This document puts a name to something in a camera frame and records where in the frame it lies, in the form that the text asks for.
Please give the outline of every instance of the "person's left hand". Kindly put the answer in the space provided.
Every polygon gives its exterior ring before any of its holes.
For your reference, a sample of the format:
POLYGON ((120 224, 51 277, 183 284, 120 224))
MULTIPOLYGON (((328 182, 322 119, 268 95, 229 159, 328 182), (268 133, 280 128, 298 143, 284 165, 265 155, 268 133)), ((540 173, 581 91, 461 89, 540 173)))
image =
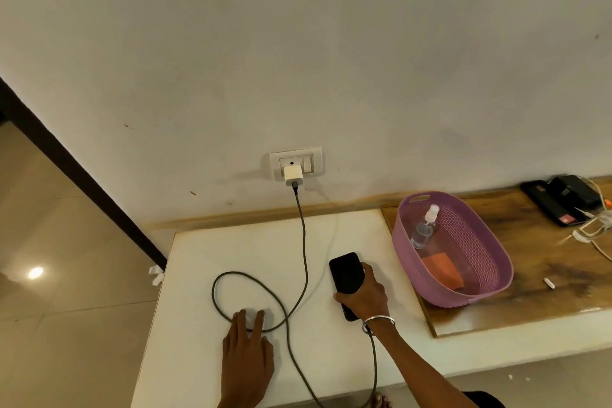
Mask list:
POLYGON ((264 311, 257 312, 253 333, 247 335, 245 310, 234 313, 223 339, 221 403, 218 408, 255 408, 264 398, 274 373, 274 348, 261 337, 264 311))

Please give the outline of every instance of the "floor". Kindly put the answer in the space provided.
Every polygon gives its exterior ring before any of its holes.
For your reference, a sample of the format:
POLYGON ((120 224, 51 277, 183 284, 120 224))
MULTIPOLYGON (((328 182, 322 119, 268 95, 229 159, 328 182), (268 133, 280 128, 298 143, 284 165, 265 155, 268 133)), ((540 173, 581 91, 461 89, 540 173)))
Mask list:
MULTIPOLYGON (((157 300, 153 263, 11 123, 0 164, 0 405, 129 407, 157 300)), ((610 406, 612 349, 452 382, 508 408, 610 406)), ((382 391, 417 408, 406 387, 382 391)))

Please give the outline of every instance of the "hand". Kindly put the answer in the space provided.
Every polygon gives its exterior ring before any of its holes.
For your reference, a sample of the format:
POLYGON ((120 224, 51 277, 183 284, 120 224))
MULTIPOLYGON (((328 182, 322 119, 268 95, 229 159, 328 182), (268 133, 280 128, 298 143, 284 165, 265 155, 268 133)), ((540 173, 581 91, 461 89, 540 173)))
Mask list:
POLYGON ((366 320, 377 314, 388 316, 389 307, 387 306, 387 295, 384 293, 384 286, 376 281, 374 271, 372 271, 370 265, 363 262, 361 265, 365 271, 365 279, 359 290, 354 294, 341 294, 337 292, 333 295, 333 299, 348 306, 361 320, 366 320))
POLYGON ((255 408, 264 398, 274 373, 274 348, 261 337, 264 311, 257 312, 253 333, 247 335, 245 310, 234 313, 223 339, 221 403, 218 408, 255 408))

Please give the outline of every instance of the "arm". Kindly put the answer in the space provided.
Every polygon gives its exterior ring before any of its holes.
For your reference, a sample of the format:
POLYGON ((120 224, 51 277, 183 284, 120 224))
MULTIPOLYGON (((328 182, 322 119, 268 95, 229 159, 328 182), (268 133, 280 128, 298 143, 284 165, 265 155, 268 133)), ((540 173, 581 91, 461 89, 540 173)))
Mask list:
POLYGON ((274 373, 274 349, 261 337, 264 312, 257 313, 250 338, 246 313, 234 313, 230 331, 223 339, 221 401, 217 408, 255 408, 274 373))
MULTIPOLYGON (((371 316, 389 315, 387 296, 382 284, 376 281, 372 267, 362 263, 365 279, 355 294, 335 294, 334 299, 350 308, 362 320, 371 316)), ((408 384, 420 408, 477 408, 468 397, 431 367, 412 350, 388 319, 368 322, 372 333, 388 351, 408 384)))

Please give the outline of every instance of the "white table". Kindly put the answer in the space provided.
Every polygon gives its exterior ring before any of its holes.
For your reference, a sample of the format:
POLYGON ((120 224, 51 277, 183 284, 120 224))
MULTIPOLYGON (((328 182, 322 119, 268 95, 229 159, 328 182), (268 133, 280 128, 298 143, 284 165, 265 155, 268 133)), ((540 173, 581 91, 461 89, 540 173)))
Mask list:
MULTIPOLYGON (((371 388, 371 345, 359 322, 347 322, 332 299, 327 263, 355 251, 373 265, 389 309, 407 342, 446 376, 543 360, 612 346, 612 311, 434 339, 395 255, 380 210, 306 218, 310 285, 291 319, 295 357, 319 397, 371 388)), ((136 384, 132 408, 215 407, 221 341, 228 324, 214 309, 217 275, 240 270, 268 285, 290 309, 303 288, 302 226, 288 219, 177 234, 136 384)), ((281 319, 274 300, 245 278, 225 277, 220 306, 266 309, 266 327, 281 319)), ((276 372, 262 407, 310 398, 287 351, 284 327, 269 335, 276 372)), ((379 386, 402 382, 377 343, 379 386)))

